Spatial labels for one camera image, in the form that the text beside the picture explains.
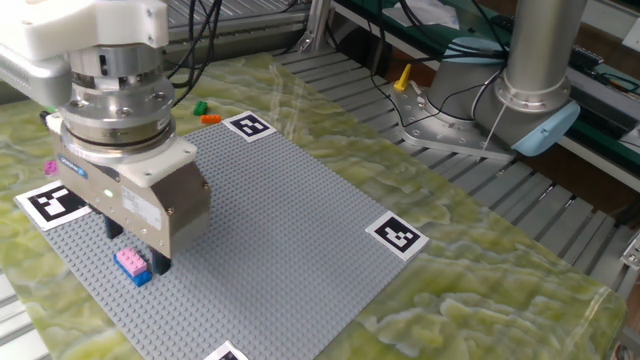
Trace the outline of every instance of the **yellow object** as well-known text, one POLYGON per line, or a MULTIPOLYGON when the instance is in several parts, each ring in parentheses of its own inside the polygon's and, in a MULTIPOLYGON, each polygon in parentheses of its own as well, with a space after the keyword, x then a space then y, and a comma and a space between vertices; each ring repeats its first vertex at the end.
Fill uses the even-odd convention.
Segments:
POLYGON ((400 80, 396 81, 396 84, 393 85, 393 88, 396 90, 404 91, 407 88, 407 84, 409 83, 409 74, 411 73, 411 64, 407 64, 405 66, 404 71, 402 72, 402 76, 400 76, 400 80))

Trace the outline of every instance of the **pink lego brick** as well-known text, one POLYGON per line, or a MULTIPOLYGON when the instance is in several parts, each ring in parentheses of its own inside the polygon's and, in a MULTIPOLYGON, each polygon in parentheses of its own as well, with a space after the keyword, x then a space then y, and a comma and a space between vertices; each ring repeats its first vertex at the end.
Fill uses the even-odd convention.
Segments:
POLYGON ((45 175, 57 175, 58 174, 58 163, 54 161, 47 161, 44 165, 44 174, 45 175))
POLYGON ((147 263, 133 250, 126 248, 118 251, 116 254, 118 262, 122 265, 131 276, 135 277, 147 270, 147 263))

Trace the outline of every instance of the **light blue robot joint cap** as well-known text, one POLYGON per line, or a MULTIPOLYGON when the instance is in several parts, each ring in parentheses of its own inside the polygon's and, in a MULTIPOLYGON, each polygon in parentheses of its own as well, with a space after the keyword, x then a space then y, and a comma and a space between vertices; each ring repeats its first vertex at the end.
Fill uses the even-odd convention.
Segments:
POLYGON ((511 148, 526 156, 540 155, 562 138, 578 115, 580 106, 571 101, 511 148))

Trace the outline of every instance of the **label sticker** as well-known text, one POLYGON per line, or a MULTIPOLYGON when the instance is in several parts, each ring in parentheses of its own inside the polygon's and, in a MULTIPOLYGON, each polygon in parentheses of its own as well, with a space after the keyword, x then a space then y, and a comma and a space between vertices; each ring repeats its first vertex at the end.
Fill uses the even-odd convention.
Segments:
POLYGON ((248 142, 262 139, 277 131, 268 122, 260 119, 250 111, 225 119, 222 123, 248 142))
POLYGON ((236 349, 230 341, 226 341, 222 346, 212 352, 204 360, 249 360, 240 350, 236 349))
POLYGON ((382 215, 366 231, 407 261, 427 245, 429 238, 391 211, 382 215))
POLYGON ((58 155, 58 159, 60 160, 61 163, 65 164, 69 169, 78 173, 78 175, 82 176, 85 179, 89 179, 89 175, 87 175, 87 172, 84 171, 84 169, 81 168, 80 166, 73 163, 71 160, 67 159, 62 155, 58 155))
POLYGON ((60 180, 18 195, 15 200, 42 231, 91 212, 87 203, 67 190, 60 180))
POLYGON ((160 216, 160 209, 124 186, 122 187, 122 206, 139 215, 154 228, 161 229, 162 217, 160 216))

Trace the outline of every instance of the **blue lego brick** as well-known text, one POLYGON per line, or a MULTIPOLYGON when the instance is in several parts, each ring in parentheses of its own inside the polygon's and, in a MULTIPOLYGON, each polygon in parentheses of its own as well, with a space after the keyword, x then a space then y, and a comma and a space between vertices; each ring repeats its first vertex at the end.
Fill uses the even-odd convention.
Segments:
POLYGON ((148 283, 149 281, 151 281, 151 273, 149 271, 145 271, 138 276, 131 276, 131 274, 129 274, 127 269, 125 269, 124 266, 120 264, 116 255, 117 254, 113 254, 113 261, 115 261, 116 264, 118 264, 118 267, 120 268, 120 270, 122 270, 122 272, 125 273, 129 277, 129 279, 131 279, 131 281, 133 281, 133 283, 136 284, 137 287, 140 287, 148 283))

